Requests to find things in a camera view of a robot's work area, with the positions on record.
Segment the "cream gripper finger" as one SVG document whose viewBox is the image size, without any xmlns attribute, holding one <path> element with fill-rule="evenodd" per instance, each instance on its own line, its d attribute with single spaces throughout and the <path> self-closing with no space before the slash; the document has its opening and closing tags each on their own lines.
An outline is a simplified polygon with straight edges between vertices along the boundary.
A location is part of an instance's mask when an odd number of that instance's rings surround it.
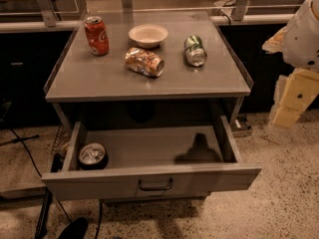
<svg viewBox="0 0 319 239">
<path fill-rule="evenodd" d="M 270 123 L 290 128 L 319 95 L 319 73 L 296 68 L 288 77 L 280 75 L 274 92 Z"/>
<path fill-rule="evenodd" d="M 269 54 L 282 52 L 285 34 L 286 28 L 283 27 L 262 45 L 262 49 Z"/>
</svg>

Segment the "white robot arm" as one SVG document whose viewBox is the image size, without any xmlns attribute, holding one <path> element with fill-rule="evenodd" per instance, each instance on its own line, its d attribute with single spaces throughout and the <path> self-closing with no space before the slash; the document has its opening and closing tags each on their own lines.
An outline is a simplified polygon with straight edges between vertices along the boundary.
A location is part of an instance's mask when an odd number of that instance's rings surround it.
<svg viewBox="0 0 319 239">
<path fill-rule="evenodd" d="M 270 114 L 271 125 L 290 128 L 319 95 L 319 0 L 305 0 L 262 49 L 280 52 L 294 67 L 288 77 L 279 77 Z"/>
</svg>

